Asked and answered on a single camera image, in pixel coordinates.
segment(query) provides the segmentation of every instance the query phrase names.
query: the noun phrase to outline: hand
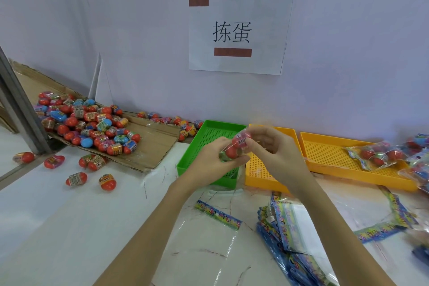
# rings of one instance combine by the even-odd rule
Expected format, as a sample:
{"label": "hand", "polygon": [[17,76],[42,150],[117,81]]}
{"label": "hand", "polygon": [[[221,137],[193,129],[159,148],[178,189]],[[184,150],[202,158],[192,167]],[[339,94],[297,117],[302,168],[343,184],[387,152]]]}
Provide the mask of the hand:
{"label": "hand", "polygon": [[250,126],[252,139],[246,144],[264,163],[268,172],[299,197],[305,184],[314,180],[292,137],[264,126]]}
{"label": "hand", "polygon": [[220,179],[228,171],[245,164],[250,158],[247,155],[222,163],[219,153],[231,142],[226,137],[217,138],[205,145],[186,172],[178,179],[195,191]]}

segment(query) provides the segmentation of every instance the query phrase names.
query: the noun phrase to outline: tray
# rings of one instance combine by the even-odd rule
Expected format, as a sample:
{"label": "tray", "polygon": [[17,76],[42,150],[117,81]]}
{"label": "tray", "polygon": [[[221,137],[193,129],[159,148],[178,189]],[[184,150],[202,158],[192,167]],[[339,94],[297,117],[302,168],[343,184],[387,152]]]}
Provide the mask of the tray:
{"label": "tray", "polygon": [[[237,132],[242,131],[245,127],[245,125],[239,125],[236,123],[213,120],[204,121],[185,154],[183,154],[177,164],[177,172],[179,175],[182,175],[187,170],[204,145],[211,143],[213,140],[222,136],[232,139]],[[238,173],[239,169],[235,168],[212,184],[224,186],[228,189],[234,189],[237,184]]]}
{"label": "tray", "polygon": [[[274,127],[274,129],[277,129],[278,131],[283,132],[285,135],[292,137],[301,154],[303,153],[298,142],[297,133],[294,129],[281,127]],[[246,179],[244,184],[246,186],[254,186],[257,188],[286,192],[290,194],[289,190],[283,184],[278,182],[275,178],[272,177],[270,173],[268,173],[265,165],[255,154],[251,154],[250,161],[246,164]]]}
{"label": "tray", "polygon": [[312,172],[333,175],[350,180],[416,191],[414,181],[398,175],[398,170],[408,167],[404,161],[376,171],[363,170],[359,161],[352,159],[343,147],[371,145],[366,141],[324,136],[301,132],[301,149]]}

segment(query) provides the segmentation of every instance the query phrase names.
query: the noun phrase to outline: white wall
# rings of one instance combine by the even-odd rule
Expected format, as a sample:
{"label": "white wall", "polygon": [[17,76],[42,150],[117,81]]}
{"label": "white wall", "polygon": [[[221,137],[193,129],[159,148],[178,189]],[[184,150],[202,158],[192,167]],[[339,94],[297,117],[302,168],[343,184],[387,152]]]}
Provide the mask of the white wall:
{"label": "white wall", "polygon": [[87,0],[0,0],[0,45],[7,57],[89,92],[98,54]]}
{"label": "white wall", "polygon": [[279,77],[189,71],[188,0],[88,1],[104,91],[127,110],[359,139],[429,131],[429,0],[294,0]]}

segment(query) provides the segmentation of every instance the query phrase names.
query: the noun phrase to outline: person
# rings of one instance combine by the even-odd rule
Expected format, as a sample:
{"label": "person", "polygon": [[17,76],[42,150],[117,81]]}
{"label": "person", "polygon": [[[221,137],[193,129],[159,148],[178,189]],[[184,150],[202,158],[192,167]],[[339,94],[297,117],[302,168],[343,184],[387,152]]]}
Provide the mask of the person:
{"label": "person", "polygon": [[[250,126],[246,143],[269,173],[306,207],[341,286],[394,285],[353,234],[329,197],[307,169],[294,140],[263,126]],[[245,164],[248,156],[229,162],[219,152],[229,139],[220,137],[202,148],[194,162],[169,187],[165,197],[94,286],[151,284],[179,212],[198,188]]]}

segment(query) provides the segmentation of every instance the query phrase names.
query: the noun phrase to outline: gray metal frame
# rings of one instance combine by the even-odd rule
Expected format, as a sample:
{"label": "gray metal frame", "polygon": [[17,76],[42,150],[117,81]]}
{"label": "gray metal frame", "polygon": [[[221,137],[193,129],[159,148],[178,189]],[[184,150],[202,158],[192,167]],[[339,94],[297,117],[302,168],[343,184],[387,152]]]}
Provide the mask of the gray metal frame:
{"label": "gray metal frame", "polygon": [[35,154],[50,153],[49,137],[0,47],[0,101]]}

